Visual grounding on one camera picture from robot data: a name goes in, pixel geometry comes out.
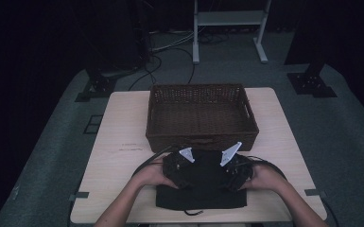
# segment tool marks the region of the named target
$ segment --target black cloth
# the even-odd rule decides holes
[[[231,209],[247,205],[246,190],[236,192],[226,188],[230,175],[220,166],[222,152],[193,150],[196,160],[181,166],[178,174],[190,185],[175,189],[157,186],[156,206],[171,210]]]

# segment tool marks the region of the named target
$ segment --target gray carpet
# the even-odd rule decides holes
[[[265,33],[263,45],[269,58],[261,64],[251,38],[230,35],[220,44],[200,46],[200,64],[192,83],[240,82],[246,87],[275,90],[316,187],[327,194],[340,226],[364,226],[364,108],[347,87],[344,77],[326,65],[325,83],[338,97],[296,95],[286,73],[303,72],[307,65],[284,65],[293,33]],[[155,46],[179,39],[154,35]],[[191,53],[191,43],[179,45]],[[190,57],[180,50],[156,54],[161,67],[152,73],[157,83],[186,83],[192,73]],[[157,59],[147,65],[153,69]],[[127,91],[146,72],[117,81],[115,91]],[[75,102],[88,80],[85,71],[75,75],[47,123],[12,195],[0,213],[0,226],[66,226],[69,196],[82,177],[95,141],[84,134],[91,115],[104,114],[107,98]],[[139,80],[131,89],[148,90],[152,78]],[[328,211],[327,222],[335,226]],[[266,223],[266,226],[292,226]]]

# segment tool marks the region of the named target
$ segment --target wooden table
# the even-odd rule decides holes
[[[326,211],[315,189],[278,98],[271,88],[247,88],[247,96],[260,130],[251,151],[239,151],[266,159],[284,171],[305,201],[323,218]],[[153,155],[146,139],[149,92],[115,92],[111,95],[71,214],[74,223],[94,223],[122,190],[132,172]],[[140,192],[128,219],[130,223],[199,223],[290,221],[278,195],[271,191],[248,191],[248,205],[228,210],[205,210],[190,217],[181,211],[155,206],[155,187]]]

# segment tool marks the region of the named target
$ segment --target person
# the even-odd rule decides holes
[[[154,160],[153,165],[142,168],[130,178],[117,198],[102,213],[95,227],[124,226],[131,207],[145,185],[165,184],[174,188],[177,186],[164,176],[162,172],[163,159]],[[305,202],[295,188],[271,167],[256,165],[253,176],[246,181],[241,190],[272,190],[277,193],[286,204],[290,215],[297,227],[327,226],[321,217]]]

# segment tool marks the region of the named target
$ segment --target wicker basket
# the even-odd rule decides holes
[[[154,85],[146,137],[153,152],[176,145],[250,150],[259,130],[241,84]]]

